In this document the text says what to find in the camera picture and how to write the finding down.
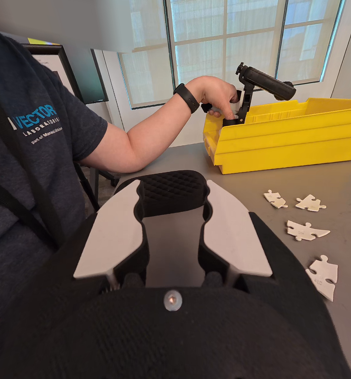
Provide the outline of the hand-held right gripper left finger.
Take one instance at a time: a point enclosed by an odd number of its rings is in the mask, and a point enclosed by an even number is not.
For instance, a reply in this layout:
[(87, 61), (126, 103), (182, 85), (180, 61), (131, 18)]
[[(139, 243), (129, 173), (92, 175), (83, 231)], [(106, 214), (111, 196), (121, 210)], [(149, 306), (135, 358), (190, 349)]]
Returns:
[(75, 279), (106, 276), (108, 280), (118, 280), (118, 265), (144, 240), (141, 221), (134, 215), (140, 201), (140, 184), (140, 180), (134, 180), (97, 212), (73, 274)]

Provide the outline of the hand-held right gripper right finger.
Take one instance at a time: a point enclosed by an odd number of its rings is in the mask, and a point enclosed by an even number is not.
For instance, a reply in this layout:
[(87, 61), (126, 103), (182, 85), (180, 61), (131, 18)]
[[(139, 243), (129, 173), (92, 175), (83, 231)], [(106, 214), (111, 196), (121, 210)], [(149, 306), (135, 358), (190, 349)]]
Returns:
[(206, 182), (198, 262), (205, 274), (218, 272), (226, 280), (249, 274), (271, 277), (272, 269), (248, 209), (212, 180)]

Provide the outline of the small puzzle piece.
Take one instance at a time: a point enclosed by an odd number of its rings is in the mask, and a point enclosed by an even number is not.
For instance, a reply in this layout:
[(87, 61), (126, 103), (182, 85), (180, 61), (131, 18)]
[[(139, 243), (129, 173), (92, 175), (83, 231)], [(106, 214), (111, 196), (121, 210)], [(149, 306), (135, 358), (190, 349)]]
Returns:
[(306, 270), (316, 289), (329, 301), (334, 301), (335, 283), (338, 280), (338, 265), (328, 262), (326, 255), (315, 260)]
[(297, 198), (298, 202), (295, 206), (299, 209), (307, 209), (308, 211), (318, 212), (320, 209), (326, 209), (327, 206), (321, 205), (321, 201), (316, 199), (312, 194), (306, 196), (304, 199)]
[(305, 225), (296, 222), (287, 221), (287, 233), (294, 236), (297, 241), (312, 241), (316, 237), (320, 238), (330, 233), (330, 230), (313, 229), (312, 225), (307, 222)]
[(271, 190), (268, 190), (268, 192), (264, 193), (263, 195), (267, 201), (277, 209), (288, 207), (285, 199), (283, 199), (278, 192), (273, 193)]

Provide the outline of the yellow plastic bin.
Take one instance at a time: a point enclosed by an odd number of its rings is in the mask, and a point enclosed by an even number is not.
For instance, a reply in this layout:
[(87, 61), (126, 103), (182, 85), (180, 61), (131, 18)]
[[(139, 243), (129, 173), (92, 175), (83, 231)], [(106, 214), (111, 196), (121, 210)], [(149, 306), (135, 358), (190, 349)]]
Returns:
[(245, 124), (206, 115), (203, 138), (222, 174), (351, 160), (351, 99), (251, 106)]

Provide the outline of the person's left forearm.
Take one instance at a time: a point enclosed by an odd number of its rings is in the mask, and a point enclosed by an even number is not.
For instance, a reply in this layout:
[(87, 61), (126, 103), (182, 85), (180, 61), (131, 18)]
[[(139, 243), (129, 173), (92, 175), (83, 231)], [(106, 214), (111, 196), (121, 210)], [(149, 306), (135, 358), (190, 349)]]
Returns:
[(153, 115), (128, 132), (107, 123), (96, 149), (81, 164), (115, 173), (134, 173), (158, 158), (191, 117), (186, 102), (175, 94)]

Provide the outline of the person's left hand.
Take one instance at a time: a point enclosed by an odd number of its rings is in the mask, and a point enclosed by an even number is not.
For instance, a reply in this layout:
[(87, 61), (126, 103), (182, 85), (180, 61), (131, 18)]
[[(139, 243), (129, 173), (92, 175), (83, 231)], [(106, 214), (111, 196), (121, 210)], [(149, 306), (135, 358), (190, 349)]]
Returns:
[(235, 119), (230, 106), (239, 102), (234, 85), (216, 77), (202, 76), (187, 83), (186, 87), (199, 103), (210, 103), (220, 109), (226, 120)]

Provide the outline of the large paned window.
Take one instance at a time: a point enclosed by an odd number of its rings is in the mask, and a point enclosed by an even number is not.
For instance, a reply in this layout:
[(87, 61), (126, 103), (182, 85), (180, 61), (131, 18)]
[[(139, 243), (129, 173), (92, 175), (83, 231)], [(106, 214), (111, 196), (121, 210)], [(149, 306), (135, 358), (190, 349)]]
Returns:
[(293, 84), (323, 78), (338, 0), (131, 0), (135, 49), (119, 53), (131, 108), (166, 102), (211, 75), (238, 85), (240, 62)]

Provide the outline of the black textured wrist rest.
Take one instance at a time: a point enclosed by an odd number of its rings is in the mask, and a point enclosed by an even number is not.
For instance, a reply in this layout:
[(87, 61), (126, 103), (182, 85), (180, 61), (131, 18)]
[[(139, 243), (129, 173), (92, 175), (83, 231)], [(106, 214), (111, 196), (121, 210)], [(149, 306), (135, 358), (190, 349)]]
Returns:
[(143, 182), (145, 218), (199, 208), (209, 191), (202, 174), (178, 170), (128, 179), (117, 187), (115, 194), (135, 180)]

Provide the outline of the black wrist watch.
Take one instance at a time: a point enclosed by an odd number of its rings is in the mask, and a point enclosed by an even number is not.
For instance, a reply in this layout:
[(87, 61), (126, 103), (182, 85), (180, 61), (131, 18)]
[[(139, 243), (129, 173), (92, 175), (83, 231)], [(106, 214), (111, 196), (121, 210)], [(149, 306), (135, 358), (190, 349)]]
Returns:
[(178, 94), (189, 107), (191, 114), (197, 111), (200, 107), (200, 103), (192, 95), (192, 93), (186, 88), (184, 83), (180, 83), (173, 91), (173, 95)]

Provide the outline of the black framed sign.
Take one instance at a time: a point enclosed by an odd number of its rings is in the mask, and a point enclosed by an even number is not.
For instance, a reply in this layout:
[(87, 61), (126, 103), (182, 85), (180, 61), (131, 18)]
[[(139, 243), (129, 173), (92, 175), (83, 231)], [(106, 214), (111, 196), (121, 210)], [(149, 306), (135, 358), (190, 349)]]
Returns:
[(49, 68), (62, 84), (78, 99), (83, 101), (76, 78), (64, 48), (59, 44), (22, 44), (42, 65)]

